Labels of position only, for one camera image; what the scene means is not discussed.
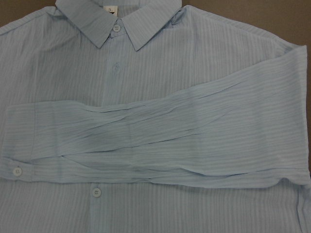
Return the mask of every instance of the label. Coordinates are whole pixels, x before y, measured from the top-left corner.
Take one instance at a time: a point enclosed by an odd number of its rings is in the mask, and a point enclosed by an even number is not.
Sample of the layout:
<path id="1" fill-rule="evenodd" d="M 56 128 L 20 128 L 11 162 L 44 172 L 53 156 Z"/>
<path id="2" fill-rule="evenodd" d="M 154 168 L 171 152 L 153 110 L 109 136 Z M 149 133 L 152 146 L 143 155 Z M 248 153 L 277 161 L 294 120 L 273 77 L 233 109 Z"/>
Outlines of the label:
<path id="1" fill-rule="evenodd" d="M 118 14 L 118 6 L 103 6 L 103 9 L 110 12 L 114 16 Z"/>

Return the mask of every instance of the collar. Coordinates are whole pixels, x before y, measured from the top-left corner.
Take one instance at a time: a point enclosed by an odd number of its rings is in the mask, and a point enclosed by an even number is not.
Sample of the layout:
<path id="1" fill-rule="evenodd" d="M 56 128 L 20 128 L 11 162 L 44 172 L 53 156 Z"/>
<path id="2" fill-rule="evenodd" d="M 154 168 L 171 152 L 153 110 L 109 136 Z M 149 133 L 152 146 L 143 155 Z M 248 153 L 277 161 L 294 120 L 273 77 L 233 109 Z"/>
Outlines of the collar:
<path id="1" fill-rule="evenodd" d="M 121 18 L 135 51 L 143 47 L 180 10 L 181 0 L 57 0 L 57 8 L 98 48 L 110 35 L 118 17 L 103 5 L 133 5 L 138 10 Z"/>

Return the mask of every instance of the white button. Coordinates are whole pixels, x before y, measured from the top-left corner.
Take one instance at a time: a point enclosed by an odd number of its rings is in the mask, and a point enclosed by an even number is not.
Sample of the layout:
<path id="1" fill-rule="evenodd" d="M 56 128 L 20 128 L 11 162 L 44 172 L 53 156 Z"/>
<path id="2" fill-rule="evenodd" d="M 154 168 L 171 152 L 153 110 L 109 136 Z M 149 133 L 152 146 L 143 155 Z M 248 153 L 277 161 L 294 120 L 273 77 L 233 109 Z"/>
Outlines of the white button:
<path id="1" fill-rule="evenodd" d="M 14 174 L 15 176 L 20 176 L 21 173 L 22 173 L 22 170 L 21 170 L 20 167 L 15 167 L 15 168 L 14 168 L 13 174 Z"/>
<path id="2" fill-rule="evenodd" d="M 102 194 L 102 191 L 99 188 L 94 188 L 93 189 L 93 196 L 94 197 L 98 198 L 98 197 L 101 196 L 101 194 Z"/>
<path id="3" fill-rule="evenodd" d="M 115 26 L 113 26 L 113 31 L 114 32 L 119 32 L 121 30 L 121 27 L 120 27 L 120 25 L 119 24 L 116 24 Z"/>

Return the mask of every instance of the brown surface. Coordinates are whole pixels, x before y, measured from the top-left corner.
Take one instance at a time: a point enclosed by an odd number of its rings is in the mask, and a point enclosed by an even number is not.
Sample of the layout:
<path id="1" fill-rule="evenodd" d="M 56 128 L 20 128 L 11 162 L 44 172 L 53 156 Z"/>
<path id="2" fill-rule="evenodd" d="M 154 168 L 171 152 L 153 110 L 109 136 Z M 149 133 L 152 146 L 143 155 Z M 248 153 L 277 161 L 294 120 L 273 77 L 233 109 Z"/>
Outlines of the brown surface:
<path id="1" fill-rule="evenodd" d="M 183 0 L 192 5 L 233 20 L 265 29 L 282 39 L 307 45 L 307 121 L 309 135 L 309 170 L 311 171 L 311 1 L 310 0 Z M 0 27 L 45 6 L 55 6 L 55 0 L 0 0 Z"/>

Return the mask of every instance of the light blue shirt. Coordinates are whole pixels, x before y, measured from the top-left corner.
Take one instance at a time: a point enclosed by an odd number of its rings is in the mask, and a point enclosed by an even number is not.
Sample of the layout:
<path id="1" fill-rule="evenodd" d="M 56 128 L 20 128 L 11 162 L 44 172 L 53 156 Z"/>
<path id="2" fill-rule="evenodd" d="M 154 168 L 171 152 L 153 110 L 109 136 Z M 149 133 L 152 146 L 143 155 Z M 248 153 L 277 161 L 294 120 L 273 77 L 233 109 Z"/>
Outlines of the light blue shirt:
<path id="1" fill-rule="evenodd" d="M 306 46 L 179 0 L 56 6 L 0 28 L 0 232 L 311 232 Z"/>

